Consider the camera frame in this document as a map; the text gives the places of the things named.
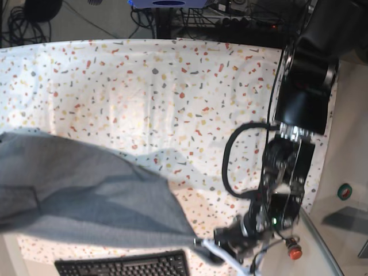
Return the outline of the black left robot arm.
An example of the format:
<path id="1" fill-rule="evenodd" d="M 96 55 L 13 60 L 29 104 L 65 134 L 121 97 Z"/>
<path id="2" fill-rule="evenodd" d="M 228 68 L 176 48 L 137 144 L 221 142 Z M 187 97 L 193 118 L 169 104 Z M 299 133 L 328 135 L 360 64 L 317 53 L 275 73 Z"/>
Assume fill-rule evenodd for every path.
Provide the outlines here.
<path id="1" fill-rule="evenodd" d="M 366 1 L 318 1 L 305 28 L 285 48 L 272 91 L 278 93 L 269 122 L 248 122 L 231 134 L 224 150 L 222 180 L 227 192 L 250 201 L 246 214 L 214 231 L 214 242 L 238 262 L 272 235 L 290 229 L 298 217 L 311 167 L 314 134 L 323 135 L 340 57 L 351 51 L 367 30 Z M 262 155 L 259 186 L 234 193 L 228 180 L 231 149 L 250 129 L 275 132 Z"/>

